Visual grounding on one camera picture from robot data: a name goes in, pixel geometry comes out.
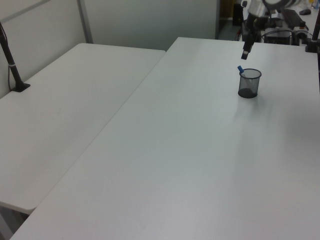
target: gray floor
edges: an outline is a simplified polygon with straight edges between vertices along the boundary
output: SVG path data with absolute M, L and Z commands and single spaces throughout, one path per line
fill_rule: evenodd
M 234 41 L 240 26 L 233 26 L 232 20 L 220 19 L 219 21 L 219 40 Z
M 0 240 L 9 240 L 28 215 L 0 206 Z

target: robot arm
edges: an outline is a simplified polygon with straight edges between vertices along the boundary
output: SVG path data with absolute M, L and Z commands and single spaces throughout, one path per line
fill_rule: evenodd
M 241 58 L 244 60 L 247 59 L 256 41 L 258 31 L 267 28 L 268 17 L 265 16 L 266 12 L 294 6 L 303 1 L 304 0 L 243 0 L 241 5 L 244 6 L 244 2 L 248 5 L 249 16 L 246 20 L 246 26 L 249 28 L 249 34 L 244 43 Z

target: tabletop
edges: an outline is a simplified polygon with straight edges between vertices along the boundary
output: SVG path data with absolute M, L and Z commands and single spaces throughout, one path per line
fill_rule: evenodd
M 242 46 L 178 38 L 12 240 L 319 238 L 317 55 Z
M 164 55 L 79 44 L 0 100 L 0 205 L 30 214 Z

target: black cable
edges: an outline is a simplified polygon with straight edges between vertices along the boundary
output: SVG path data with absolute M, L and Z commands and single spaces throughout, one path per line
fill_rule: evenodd
M 267 32 L 267 33 L 263 34 L 261 37 L 263 38 L 264 36 L 267 36 L 267 35 L 270 35 L 270 34 L 276 34 L 276 33 L 280 33 L 280 32 L 292 33 L 293 31 L 291 31 L 291 30 L 275 30 L 275 31 Z
M 234 41 L 239 41 L 241 35 L 241 28 L 236 32 L 234 36 Z
M 3 32 L 3 35 L 4 35 L 4 37 L 5 37 L 6 43 L 8 43 L 7 34 L 6 34 L 5 30 L 4 30 L 4 27 L 2 26 L 1 22 L 0 22 L 0 28 L 1 28 L 1 32 Z
M 10 67 L 9 66 L 8 66 L 8 86 L 9 86 L 9 90 L 11 92 L 12 90 L 11 90 L 11 87 L 10 87 Z
M 6 32 L 4 30 L 4 27 L 2 26 L 1 23 L 0 23 L 0 29 L 1 29 L 1 32 L 3 33 L 4 37 L 5 37 L 6 43 L 8 44 L 7 34 L 6 34 Z M 9 65 L 8 65 L 8 86 L 9 86 L 9 90 L 11 92 L 12 90 L 11 90 L 11 87 L 10 87 L 10 66 Z

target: computer mouse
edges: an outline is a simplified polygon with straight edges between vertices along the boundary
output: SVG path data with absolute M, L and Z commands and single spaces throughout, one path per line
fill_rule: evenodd
M 310 9 L 305 9 L 299 12 L 300 15 L 310 15 L 311 14 L 311 10 Z

